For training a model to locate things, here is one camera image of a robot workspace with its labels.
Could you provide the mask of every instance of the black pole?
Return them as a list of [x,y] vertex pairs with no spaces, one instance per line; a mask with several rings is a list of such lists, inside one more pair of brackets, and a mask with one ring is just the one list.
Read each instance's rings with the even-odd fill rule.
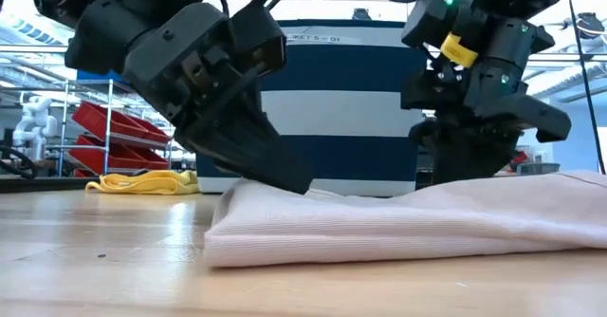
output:
[[569,0],[569,10],[571,13],[571,21],[573,22],[573,30],[576,33],[576,44],[578,45],[579,64],[581,65],[581,76],[584,79],[584,90],[586,91],[586,101],[588,102],[588,111],[590,112],[590,123],[592,123],[592,129],[595,134],[595,146],[597,147],[598,166],[600,167],[600,172],[605,175],[605,163],[603,162],[603,153],[600,150],[600,138],[598,136],[597,116],[595,115],[595,106],[592,103],[592,95],[590,94],[590,84],[588,83],[586,62],[584,61],[584,50],[581,47],[578,22],[576,22],[576,12],[573,9],[573,0]]

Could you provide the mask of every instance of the wooden table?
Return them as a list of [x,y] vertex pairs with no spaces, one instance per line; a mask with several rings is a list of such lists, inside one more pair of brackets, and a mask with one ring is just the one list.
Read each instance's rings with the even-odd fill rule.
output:
[[205,269],[214,196],[0,196],[0,316],[605,316],[607,252]]

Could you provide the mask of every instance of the red object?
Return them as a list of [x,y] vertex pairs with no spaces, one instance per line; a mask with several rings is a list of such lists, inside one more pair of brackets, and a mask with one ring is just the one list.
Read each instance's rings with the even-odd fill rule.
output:
[[527,161],[529,159],[529,157],[527,156],[527,154],[523,151],[519,151],[519,154],[517,155],[517,157],[515,159],[512,160],[512,162],[516,163],[516,164],[520,164],[524,161]]
[[[84,127],[99,140],[105,140],[107,126],[107,109],[98,104],[82,102],[72,115],[72,120]],[[110,131],[122,135],[143,138],[147,130],[128,116],[112,110]]]
[[527,156],[527,154],[524,151],[519,151],[517,156],[508,164],[510,172],[516,172],[516,169],[519,164],[522,164],[528,160],[529,157]]
[[136,146],[128,146],[128,148],[145,159],[145,168],[148,170],[167,170],[169,168],[169,161],[150,149]]
[[144,119],[140,119],[140,118],[135,118],[135,117],[129,117],[129,118],[131,118],[137,124],[139,124],[141,127],[146,129],[147,132],[145,133],[145,136],[143,136],[144,139],[153,140],[153,141],[157,141],[157,142],[161,142],[161,143],[168,143],[169,141],[171,141],[171,137],[167,136],[166,133],[164,133],[161,129],[154,126],[153,123],[151,123],[149,121],[145,121]]
[[[76,140],[76,145],[103,146],[103,143],[93,137],[81,135]],[[103,173],[105,154],[103,150],[72,149],[69,155],[95,174]],[[125,172],[135,172],[145,168],[147,160],[130,150],[127,146],[120,144],[110,145],[108,157],[108,168],[129,169]]]
[[88,170],[76,169],[74,170],[74,177],[96,177],[96,175]]

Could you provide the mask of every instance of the folded fabric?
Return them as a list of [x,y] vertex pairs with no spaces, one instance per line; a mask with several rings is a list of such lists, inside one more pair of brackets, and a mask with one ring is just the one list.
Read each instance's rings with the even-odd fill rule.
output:
[[186,195],[198,193],[196,173],[178,174],[169,170],[150,171],[140,176],[112,174],[100,176],[100,183],[89,182],[85,190],[97,189],[106,194]]
[[458,181],[405,196],[298,196],[241,180],[205,235],[211,267],[607,248],[607,177]]

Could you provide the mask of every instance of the white robot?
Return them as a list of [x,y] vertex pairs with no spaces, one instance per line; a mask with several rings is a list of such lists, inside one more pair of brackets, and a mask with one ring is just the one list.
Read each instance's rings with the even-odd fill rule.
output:
[[[29,98],[29,103],[23,104],[23,117],[12,133],[13,146],[32,161],[45,159],[46,138],[54,137],[57,133],[57,119],[48,114],[51,104],[50,98]],[[34,127],[31,131],[26,131],[31,124]],[[25,147],[26,141],[31,142],[30,148]]]

